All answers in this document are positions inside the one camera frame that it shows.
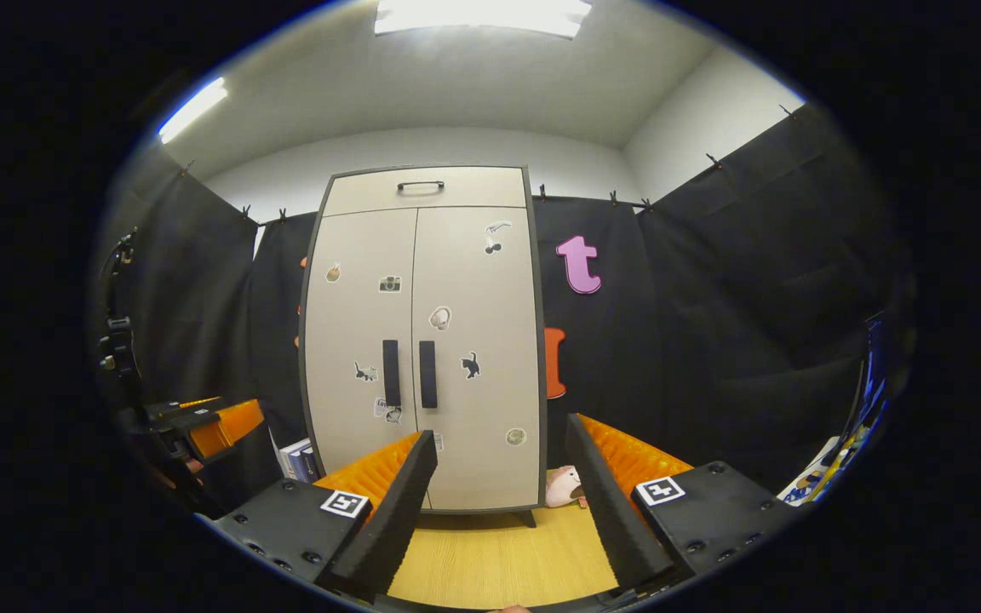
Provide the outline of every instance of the cabinet drawer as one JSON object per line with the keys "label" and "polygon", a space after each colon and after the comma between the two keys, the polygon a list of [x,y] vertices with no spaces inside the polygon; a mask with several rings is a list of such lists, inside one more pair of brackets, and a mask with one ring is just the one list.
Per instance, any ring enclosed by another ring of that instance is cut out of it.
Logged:
{"label": "cabinet drawer", "polygon": [[[406,185],[400,183],[441,181]],[[448,166],[402,168],[339,177],[331,182],[324,217],[366,210],[415,209],[426,206],[525,207],[525,179],[520,168]]]}

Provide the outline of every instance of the pink plush toy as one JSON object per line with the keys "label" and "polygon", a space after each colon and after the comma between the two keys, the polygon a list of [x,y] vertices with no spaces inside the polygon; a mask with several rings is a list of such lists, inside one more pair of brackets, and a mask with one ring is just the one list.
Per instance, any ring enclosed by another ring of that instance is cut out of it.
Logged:
{"label": "pink plush toy", "polygon": [[573,466],[563,466],[548,476],[544,501],[549,508],[565,506],[582,497],[581,478]]}

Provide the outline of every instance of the ceiling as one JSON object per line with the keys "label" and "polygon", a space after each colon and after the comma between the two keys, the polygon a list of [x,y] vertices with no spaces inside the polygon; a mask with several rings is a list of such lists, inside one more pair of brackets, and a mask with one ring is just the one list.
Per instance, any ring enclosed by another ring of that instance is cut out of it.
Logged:
{"label": "ceiling", "polygon": [[591,4],[573,40],[495,27],[375,36],[375,0],[332,4],[217,71],[229,96],[167,150],[206,180],[377,129],[522,129],[623,148],[715,43],[637,0]]}

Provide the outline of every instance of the cabinet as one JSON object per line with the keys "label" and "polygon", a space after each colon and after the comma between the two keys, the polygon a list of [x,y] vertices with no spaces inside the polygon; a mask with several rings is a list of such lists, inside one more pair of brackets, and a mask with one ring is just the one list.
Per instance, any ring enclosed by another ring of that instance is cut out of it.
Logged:
{"label": "cabinet", "polygon": [[426,512],[542,505],[540,267],[525,168],[332,177],[305,267],[305,419],[327,473],[433,430]]}

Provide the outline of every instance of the fluorescent light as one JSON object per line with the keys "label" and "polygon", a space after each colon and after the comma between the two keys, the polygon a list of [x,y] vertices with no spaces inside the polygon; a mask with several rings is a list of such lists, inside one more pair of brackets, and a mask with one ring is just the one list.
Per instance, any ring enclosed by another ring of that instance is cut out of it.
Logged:
{"label": "fluorescent light", "polygon": [[158,135],[161,136],[161,144],[166,144],[169,140],[175,139],[176,135],[187,128],[189,123],[195,121],[196,117],[203,115],[208,108],[217,105],[218,100],[225,98],[229,94],[225,87],[222,87],[222,83],[225,81],[225,78],[216,78],[210,85],[199,90],[199,93],[188,100],[187,104],[180,107],[180,110],[169,121],[164,122],[163,127],[157,131]]}
{"label": "fluorescent light", "polygon": [[381,0],[373,30],[490,25],[574,38],[591,8],[581,0]]}

